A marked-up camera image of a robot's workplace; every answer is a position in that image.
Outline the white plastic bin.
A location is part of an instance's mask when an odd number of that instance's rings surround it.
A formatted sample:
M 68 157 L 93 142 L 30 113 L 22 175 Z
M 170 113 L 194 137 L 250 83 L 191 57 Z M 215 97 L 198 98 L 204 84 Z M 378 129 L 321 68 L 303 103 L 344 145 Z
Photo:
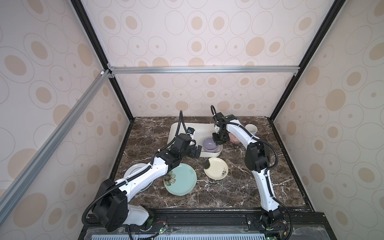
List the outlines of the white plastic bin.
M 174 123 L 171 125 L 168 143 L 172 141 L 175 137 L 175 133 L 177 130 L 178 123 Z M 215 133 L 215 125 L 214 124 L 200 124 L 200 123 L 186 123 L 186 127 L 191 127 L 195 130 L 193 139 L 196 140 L 198 146 L 203 146 L 203 141 L 212 137 L 212 133 Z M 204 148 L 202 148 L 201 158 L 213 158 L 218 157 L 222 150 L 223 146 L 219 145 L 219 148 L 215 152 L 207 152 Z

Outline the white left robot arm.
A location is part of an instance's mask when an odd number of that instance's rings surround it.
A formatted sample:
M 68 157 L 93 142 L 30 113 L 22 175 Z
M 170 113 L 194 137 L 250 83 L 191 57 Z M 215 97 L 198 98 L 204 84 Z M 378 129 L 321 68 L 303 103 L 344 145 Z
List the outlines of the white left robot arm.
M 154 180 L 165 176 L 186 158 L 199 158 L 202 146 L 189 134 L 179 134 L 152 155 L 151 161 L 135 173 L 117 181 L 105 180 L 95 199 L 82 215 L 84 226 L 103 226 L 113 232 L 122 225 L 143 226 L 151 222 L 150 212 L 143 206 L 129 205 L 131 199 Z

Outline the green flower plate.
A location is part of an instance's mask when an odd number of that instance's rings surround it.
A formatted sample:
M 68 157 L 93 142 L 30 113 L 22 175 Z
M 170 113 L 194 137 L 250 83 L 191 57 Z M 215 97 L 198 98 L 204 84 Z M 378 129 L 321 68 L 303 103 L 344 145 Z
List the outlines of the green flower plate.
M 184 196 L 191 192 L 197 183 L 196 171 L 187 164 L 180 164 L 164 175 L 166 190 L 176 196 Z

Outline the blue mug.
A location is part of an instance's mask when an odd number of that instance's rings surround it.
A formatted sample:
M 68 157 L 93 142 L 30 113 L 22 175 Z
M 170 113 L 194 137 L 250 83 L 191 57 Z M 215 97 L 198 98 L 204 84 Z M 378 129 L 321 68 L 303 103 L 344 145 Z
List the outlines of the blue mug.
M 245 126 L 245 128 L 252 134 L 252 135 L 256 135 L 256 133 L 258 132 L 258 128 L 256 125 L 253 125 L 253 124 L 247 124 Z

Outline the red patterned bowl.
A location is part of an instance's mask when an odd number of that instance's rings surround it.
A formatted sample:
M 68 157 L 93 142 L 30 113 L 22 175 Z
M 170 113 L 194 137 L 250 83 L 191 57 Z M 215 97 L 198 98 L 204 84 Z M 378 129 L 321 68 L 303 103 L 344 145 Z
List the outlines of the red patterned bowl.
M 234 136 L 232 133 L 229 133 L 229 137 L 230 137 L 230 141 L 234 144 L 239 144 L 241 143 L 241 141 L 236 137 Z

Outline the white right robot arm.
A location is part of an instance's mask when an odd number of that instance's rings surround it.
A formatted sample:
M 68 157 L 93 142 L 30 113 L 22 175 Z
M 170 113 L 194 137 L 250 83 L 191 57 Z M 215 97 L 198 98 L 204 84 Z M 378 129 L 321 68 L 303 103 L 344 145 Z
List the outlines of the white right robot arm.
M 279 162 L 277 151 L 265 140 L 257 138 L 249 132 L 233 115 L 213 117 L 215 123 L 214 142 L 222 145 L 230 140 L 229 134 L 234 135 L 245 147 L 245 165 L 252 172 L 261 200 L 261 224 L 266 230 L 271 230 L 284 218 L 286 209 L 281 201 L 277 200 L 270 170 Z

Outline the purple bowl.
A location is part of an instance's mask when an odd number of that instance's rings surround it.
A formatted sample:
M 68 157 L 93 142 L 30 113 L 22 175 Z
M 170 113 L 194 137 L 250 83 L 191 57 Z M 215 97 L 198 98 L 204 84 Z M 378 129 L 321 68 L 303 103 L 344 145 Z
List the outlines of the purple bowl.
M 212 137 L 209 137 L 203 140 L 203 148 L 205 152 L 215 153 L 219 149 L 219 146 Z

